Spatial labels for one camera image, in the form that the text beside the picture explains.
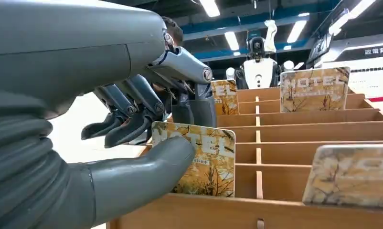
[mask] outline sign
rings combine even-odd
[[[340,56],[335,60],[336,62],[342,61],[355,61],[355,60],[363,60],[370,59],[376,57],[383,57],[383,45],[368,47],[368,48],[360,48],[353,50],[345,50]]]

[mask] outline fluorescent light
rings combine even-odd
[[[230,46],[232,51],[239,50],[239,44],[236,40],[236,36],[234,32],[226,32],[225,38],[227,39],[228,45]]]
[[[210,18],[220,16],[220,11],[214,0],[200,0],[200,3]]]
[[[304,65],[304,62],[298,63],[295,67],[294,70],[300,69]]]
[[[362,0],[351,10],[351,19],[357,18],[363,11],[371,6],[376,0]]]
[[[293,29],[291,30],[290,35],[287,38],[287,43],[294,43],[297,41],[298,37],[300,36],[301,32],[303,31],[305,25],[307,24],[307,21],[297,21]]]
[[[301,13],[301,14],[299,14],[298,16],[299,16],[299,17],[307,17],[307,16],[309,16],[309,13]]]
[[[338,34],[340,32],[340,28],[346,24],[350,19],[350,13],[347,13],[340,17],[333,25],[329,28],[329,33],[332,34]]]

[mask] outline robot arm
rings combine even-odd
[[[139,72],[151,82],[172,93],[172,116],[175,122],[216,127],[214,100],[210,85],[212,71],[187,50],[182,47],[167,49],[164,54],[153,61],[153,64],[142,68]],[[109,114],[103,123],[91,124],[82,132],[82,137],[90,135],[89,133],[96,133],[92,135],[93,137],[106,135],[105,147],[107,148],[135,139],[149,128],[153,121],[161,119],[164,113],[164,105],[147,80],[140,74],[117,82],[116,85],[122,93],[108,93],[108,95],[117,96],[117,98],[125,98],[123,93],[129,95],[134,99],[137,107],[135,114],[131,117],[127,115],[124,123],[116,121],[117,119],[122,120],[120,116],[112,119]],[[117,101],[118,99],[103,98],[101,100]],[[113,107],[128,106],[127,101],[123,99],[121,101],[122,105],[117,104]]]
[[[83,164],[64,162],[47,138],[47,119],[76,96],[157,59],[164,28],[153,12],[103,1],[0,0],[0,228],[90,228],[176,185],[195,154],[183,138]]]
[[[214,97],[210,85],[213,73],[207,65],[183,47],[177,47],[166,50],[148,67],[162,77],[182,81],[188,89],[174,90],[175,98],[172,100],[174,122],[217,127]]]

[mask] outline wooden shelf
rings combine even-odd
[[[351,92],[343,111],[279,113],[279,88],[237,93],[241,114],[217,118],[236,134],[235,198],[167,194],[110,229],[383,228],[382,211],[301,203],[318,147],[383,144],[383,113],[363,94]]]

